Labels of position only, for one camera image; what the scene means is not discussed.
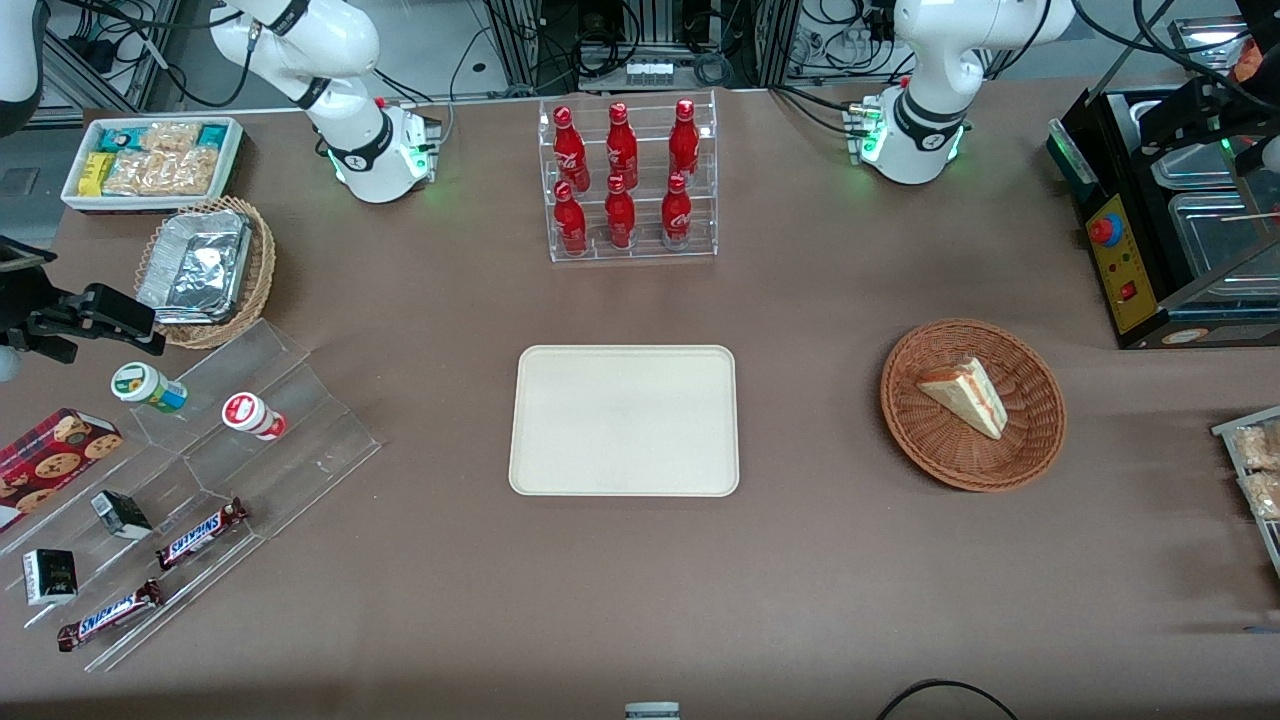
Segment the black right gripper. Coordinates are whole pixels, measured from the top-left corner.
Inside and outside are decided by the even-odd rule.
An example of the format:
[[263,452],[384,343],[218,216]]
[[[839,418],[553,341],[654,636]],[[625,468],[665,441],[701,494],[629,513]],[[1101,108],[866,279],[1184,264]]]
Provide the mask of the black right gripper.
[[84,293],[3,291],[3,348],[44,355],[61,364],[76,360],[76,338],[96,338],[93,328],[100,340],[115,340],[159,357],[166,338],[154,329],[154,323],[150,306],[108,284],[87,284]]

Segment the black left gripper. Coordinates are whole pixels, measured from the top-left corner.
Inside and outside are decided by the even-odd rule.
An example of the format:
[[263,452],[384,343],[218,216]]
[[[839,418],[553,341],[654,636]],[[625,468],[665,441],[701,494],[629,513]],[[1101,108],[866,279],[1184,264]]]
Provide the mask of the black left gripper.
[[1171,152],[1236,136],[1277,136],[1277,74],[1254,74],[1242,83],[1253,100],[1222,86],[1221,78],[1190,79],[1187,87],[1190,94],[1170,94],[1139,104],[1139,124],[1149,127],[1151,152]]

